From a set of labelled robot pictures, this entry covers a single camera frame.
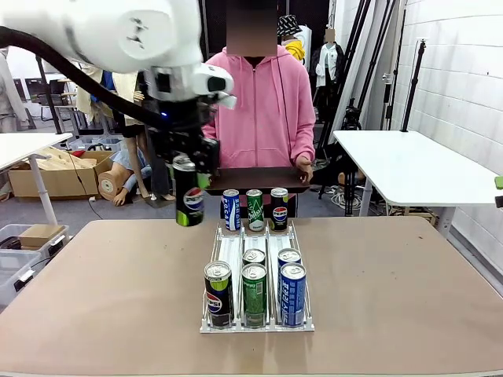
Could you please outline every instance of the brown tray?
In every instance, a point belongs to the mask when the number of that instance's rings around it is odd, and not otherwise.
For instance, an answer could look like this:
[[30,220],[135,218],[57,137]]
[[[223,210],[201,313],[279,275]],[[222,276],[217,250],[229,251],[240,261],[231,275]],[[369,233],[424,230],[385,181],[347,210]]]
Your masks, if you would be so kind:
[[264,194],[276,187],[287,189],[291,194],[305,192],[309,185],[300,181],[300,173],[295,167],[249,167],[245,169],[220,169],[220,175],[212,178],[206,191],[212,196],[220,196],[227,189],[236,189],[244,195],[250,189],[259,189]]

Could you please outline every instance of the wire rack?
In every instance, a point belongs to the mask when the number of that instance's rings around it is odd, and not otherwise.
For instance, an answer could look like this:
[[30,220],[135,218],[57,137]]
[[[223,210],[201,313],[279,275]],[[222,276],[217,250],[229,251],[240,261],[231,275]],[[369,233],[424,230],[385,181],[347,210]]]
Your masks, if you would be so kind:
[[[303,323],[298,327],[287,327],[281,323],[280,306],[277,303],[277,255],[279,251],[292,247],[299,251],[295,226],[293,221],[288,223],[285,232],[271,232],[269,224],[263,232],[251,232],[242,226],[239,232],[229,232],[218,224],[215,232],[215,242],[211,252],[211,262],[223,261],[230,265],[233,277],[234,320],[228,328],[214,328],[211,324],[210,313],[207,309],[206,290],[203,293],[203,310],[200,332],[207,333],[235,333],[235,332],[281,332],[281,331],[314,331],[313,317],[310,308],[309,272],[306,279],[306,297]],[[243,268],[242,256],[248,249],[257,248],[266,253],[267,267],[267,308],[266,325],[263,328],[247,328],[244,325],[243,309]]]

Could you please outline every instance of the white tabletop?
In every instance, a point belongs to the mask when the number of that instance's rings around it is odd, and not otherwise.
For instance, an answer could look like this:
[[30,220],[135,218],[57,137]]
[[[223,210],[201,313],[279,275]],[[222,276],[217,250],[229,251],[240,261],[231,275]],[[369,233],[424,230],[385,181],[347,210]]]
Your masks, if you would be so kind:
[[334,136],[389,204],[494,205],[494,172],[415,131],[335,131]]
[[0,134],[0,170],[72,136],[70,133],[58,135],[36,132]]

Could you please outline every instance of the hand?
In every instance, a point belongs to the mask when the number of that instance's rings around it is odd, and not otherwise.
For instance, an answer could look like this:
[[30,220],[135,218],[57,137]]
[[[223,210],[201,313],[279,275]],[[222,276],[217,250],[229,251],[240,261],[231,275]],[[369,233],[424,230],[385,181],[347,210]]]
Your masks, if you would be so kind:
[[313,167],[311,166],[311,161],[304,156],[300,156],[296,161],[297,169],[302,171],[301,182],[305,185],[309,185],[311,179],[313,179]]
[[115,198],[113,198],[113,204],[116,207],[123,206],[124,203],[126,202],[126,195],[127,195],[127,190],[123,188],[122,191],[119,194],[117,194]]

